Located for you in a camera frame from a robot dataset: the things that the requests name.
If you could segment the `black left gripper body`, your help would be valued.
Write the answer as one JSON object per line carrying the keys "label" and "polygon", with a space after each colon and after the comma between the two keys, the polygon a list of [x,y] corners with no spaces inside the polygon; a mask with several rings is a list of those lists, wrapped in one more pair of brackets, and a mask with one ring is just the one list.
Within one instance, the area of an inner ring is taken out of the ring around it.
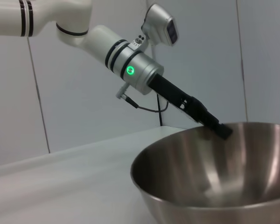
{"label": "black left gripper body", "polygon": [[187,107],[194,101],[192,96],[189,96],[159,74],[155,74],[154,77],[150,79],[148,86],[175,108],[185,113],[193,121],[198,122],[195,118],[191,117],[187,111]]}

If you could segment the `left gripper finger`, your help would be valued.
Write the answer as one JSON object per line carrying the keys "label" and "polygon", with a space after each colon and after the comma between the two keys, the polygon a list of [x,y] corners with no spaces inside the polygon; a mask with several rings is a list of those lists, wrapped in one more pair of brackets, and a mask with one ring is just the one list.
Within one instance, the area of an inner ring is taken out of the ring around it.
{"label": "left gripper finger", "polygon": [[196,122],[212,130],[217,136],[223,140],[228,139],[232,134],[232,129],[224,124],[220,124],[219,120],[213,116],[206,107],[196,98],[189,99],[189,116]]}

